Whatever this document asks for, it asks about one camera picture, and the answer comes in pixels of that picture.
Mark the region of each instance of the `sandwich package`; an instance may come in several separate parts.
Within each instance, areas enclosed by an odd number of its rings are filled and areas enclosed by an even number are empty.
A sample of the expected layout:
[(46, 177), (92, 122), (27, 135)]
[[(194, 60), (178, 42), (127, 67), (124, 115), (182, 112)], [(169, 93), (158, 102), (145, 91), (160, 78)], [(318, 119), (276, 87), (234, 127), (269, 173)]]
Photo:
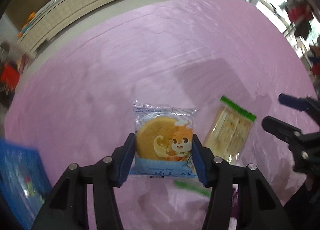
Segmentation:
[(220, 108), (203, 145), (214, 156), (234, 165), (241, 154), (256, 116), (222, 96)]
[(192, 163), (195, 112), (135, 101), (136, 153), (130, 174), (196, 177)]

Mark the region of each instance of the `blue packaging label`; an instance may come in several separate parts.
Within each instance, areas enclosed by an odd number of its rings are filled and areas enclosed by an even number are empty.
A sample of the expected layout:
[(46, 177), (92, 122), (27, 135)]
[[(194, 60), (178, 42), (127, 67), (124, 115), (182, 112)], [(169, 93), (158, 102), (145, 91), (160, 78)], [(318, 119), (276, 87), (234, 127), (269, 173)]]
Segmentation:
[(154, 175), (159, 177), (197, 177), (192, 171), (192, 162), (163, 161), (139, 158), (135, 156), (135, 165), (131, 169), (132, 175)]

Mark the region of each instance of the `green zipper seal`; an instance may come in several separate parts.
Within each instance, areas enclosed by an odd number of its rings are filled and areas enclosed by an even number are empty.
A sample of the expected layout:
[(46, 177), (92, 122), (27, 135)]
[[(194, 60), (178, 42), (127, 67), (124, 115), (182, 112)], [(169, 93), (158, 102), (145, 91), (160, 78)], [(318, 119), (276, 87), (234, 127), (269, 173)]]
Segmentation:
[(251, 122), (254, 122), (257, 119), (257, 117), (254, 114), (241, 108), (239, 105), (237, 105), (236, 103), (234, 103), (233, 101), (231, 101), (229, 98), (227, 98), (224, 95), (221, 97), (220, 101), (225, 103), (231, 109), (235, 110), (237, 113), (239, 113), (243, 117), (247, 118)]
[(193, 186), (193, 185), (191, 185), (189, 183), (186, 183), (186, 182), (183, 182), (183, 181), (177, 181), (177, 180), (175, 180), (173, 183), (179, 189), (184, 189), (184, 190), (189, 190), (189, 191), (192, 191), (192, 192), (196, 192), (196, 193), (199, 193), (200, 195), (206, 196), (206, 197), (210, 197), (211, 196), (210, 192), (208, 192), (206, 190), (203, 190), (203, 189), (201, 189), (199, 187)]

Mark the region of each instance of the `table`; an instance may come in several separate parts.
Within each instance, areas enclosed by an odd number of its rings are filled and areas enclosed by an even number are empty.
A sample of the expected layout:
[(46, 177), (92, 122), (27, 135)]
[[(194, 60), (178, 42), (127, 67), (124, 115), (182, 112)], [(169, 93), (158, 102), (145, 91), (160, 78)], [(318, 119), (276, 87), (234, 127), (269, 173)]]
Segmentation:
[[(198, 108), (194, 131), (204, 140), (225, 94), (257, 116), (239, 164), (256, 164), (284, 203), (305, 178), (292, 171), (287, 144), (261, 121), (271, 115), (304, 133), (319, 128), (279, 105), (281, 93), (316, 97), (294, 50), (253, 5), (167, 1), (114, 17), (64, 46), (15, 96), (5, 135), (39, 149), (55, 184), (70, 163), (94, 164), (124, 143), (134, 131), (134, 99)], [(130, 177), (115, 194), (130, 230), (199, 229), (208, 204), (164, 178)], [(88, 210), (94, 229), (92, 201)]]

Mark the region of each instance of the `floor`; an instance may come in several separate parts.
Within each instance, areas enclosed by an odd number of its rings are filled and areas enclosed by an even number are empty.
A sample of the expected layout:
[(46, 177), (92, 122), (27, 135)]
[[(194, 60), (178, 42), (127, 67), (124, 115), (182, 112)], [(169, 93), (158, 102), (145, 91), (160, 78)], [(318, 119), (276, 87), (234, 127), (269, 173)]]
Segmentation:
[(44, 42), (37, 51), (36, 59), (24, 70), (16, 91), (26, 84), (29, 78), (63, 45), (90, 28), (127, 11), (167, 0), (116, 0), (79, 18), (58, 33), (49, 42)]

